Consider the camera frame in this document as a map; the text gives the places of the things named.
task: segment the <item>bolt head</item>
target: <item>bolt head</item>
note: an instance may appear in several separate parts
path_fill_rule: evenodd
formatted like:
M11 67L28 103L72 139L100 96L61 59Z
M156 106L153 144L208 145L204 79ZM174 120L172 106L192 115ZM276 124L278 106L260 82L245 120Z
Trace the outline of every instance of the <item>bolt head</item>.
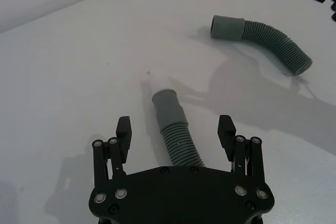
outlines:
M112 215L116 215L119 212L119 206L117 204L113 204L112 206L110 206L109 212Z
M98 204L104 202L105 200L106 200L106 194L104 193L97 194L93 199L93 201Z
M238 136L238 137L236 137L236 140L237 140L238 142L243 142L243 141L245 141L245 139L244 139L242 136Z
M198 168L196 166L190 167L190 172L191 173L198 173Z
M168 174L168 173L169 173L169 169L168 169L168 167L162 167L162 168L160 169L160 173L162 173L162 174Z
M235 192L240 196L245 196L247 194L247 190L243 186L236 186Z
M124 188L120 188L117 191L115 191L114 195L117 199L123 199L124 197L126 197L127 191Z
M110 140L110 144L115 144L117 142L117 140L115 139L115 138L112 138L111 140Z
M101 145L101 141L95 141L95 142L93 143L93 145L94 145L95 147L98 147L98 146Z
M252 142L254 142L255 144L260 144L260 139L252 138Z
M262 189L258 189L258 190L256 191L256 193L257 193L257 195L258 195L258 197L259 197L260 199L267 199L267 198L268 198L268 194L267 194L267 192L265 192L265 191L262 190Z
M246 203L245 203L245 206L247 209L249 210L255 210L256 209L256 204L254 204L252 201L248 200Z

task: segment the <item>gray flexible hose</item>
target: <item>gray flexible hose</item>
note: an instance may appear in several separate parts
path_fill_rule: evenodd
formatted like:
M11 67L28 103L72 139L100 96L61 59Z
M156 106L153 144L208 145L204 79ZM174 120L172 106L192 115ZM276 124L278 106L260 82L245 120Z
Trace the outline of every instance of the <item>gray flexible hose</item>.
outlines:
M211 37L215 39L242 39L260 44L272 51L295 75L302 74L312 64L309 58L287 35L259 22L214 16Z
M171 89L159 91L152 101L160 132L173 165L204 166L190 136L188 121L176 92Z

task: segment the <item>screw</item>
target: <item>screw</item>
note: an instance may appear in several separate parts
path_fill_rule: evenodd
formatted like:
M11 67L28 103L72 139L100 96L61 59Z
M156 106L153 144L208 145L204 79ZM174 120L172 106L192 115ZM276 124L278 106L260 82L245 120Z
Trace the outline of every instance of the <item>screw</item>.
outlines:
M110 140L110 144L115 144L117 142L117 140L115 139L115 138L112 138L111 140Z
M97 194L95 197L94 197L94 202L95 203L102 203L102 202L104 202L106 200L106 194L104 194L104 193L99 193L99 194Z
M95 142L93 143L93 145L94 145L95 147L98 147L98 146L101 145L101 141L95 141Z
M240 196L245 196L247 194L247 190L243 186L236 186L235 191L236 191L236 194Z
M260 199L267 199L267 198L268 198L268 194L267 194L267 192L265 192L265 191L262 190L262 189L258 189L258 190L256 191L256 193L257 193L257 195L258 195L258 197L259 197Z
M196 166L190 167L190 172L191 173L198 173L198 168Z
M112 215L115 215L119 212L119 206L117 204L113 204L110 206L109 211Z
M238 142L245 141L245 139L242 136L238 136L238 137L236 137L236 139L237 139Z
M160 173L167 174L169 173L169 169L167 167L162 167Z
M123 199L124 197L126 197L127 191L126 189L120 188L117 191L115 191L114 195L117 199Z
M260 139L252 138L252 142L254 142L255 144L260 144Z
M246 208L247 209L249 209L249 210L254 210L254 209L256 209L256 204L254 204L252 201L247 201L246 203L245 203L245 206L246 206Z

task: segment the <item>ribbed tube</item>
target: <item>ribbed tube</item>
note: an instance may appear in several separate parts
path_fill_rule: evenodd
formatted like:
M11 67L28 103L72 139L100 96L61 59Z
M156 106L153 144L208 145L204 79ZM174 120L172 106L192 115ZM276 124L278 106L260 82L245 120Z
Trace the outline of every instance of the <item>ribbed tube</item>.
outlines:
M271 50L296 75L306 71L312 64L312 60L287 35L263 23L246 20L241 39Z
M281 31L259 22L215 15L211 24L214 39L243 39L272 51L293 74L305 72L312 60Z
M173 165L204 166L186 124L174 124L162 131Z

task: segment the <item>white table surface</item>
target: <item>white table surface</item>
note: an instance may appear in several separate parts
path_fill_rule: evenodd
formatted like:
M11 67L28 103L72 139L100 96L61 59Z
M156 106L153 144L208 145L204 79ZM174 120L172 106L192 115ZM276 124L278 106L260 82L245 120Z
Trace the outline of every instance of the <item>white table surface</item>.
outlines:
M216 129L263 142L276 204L264 223L334 223L336 24L313 0L85 0L0 35L0 222L92 224L91 142L129 115L124 169L170 165L149 80L169 79L205 164L229 170ZM313 59L293 77L259 46L214 41L213 15L289 35Z

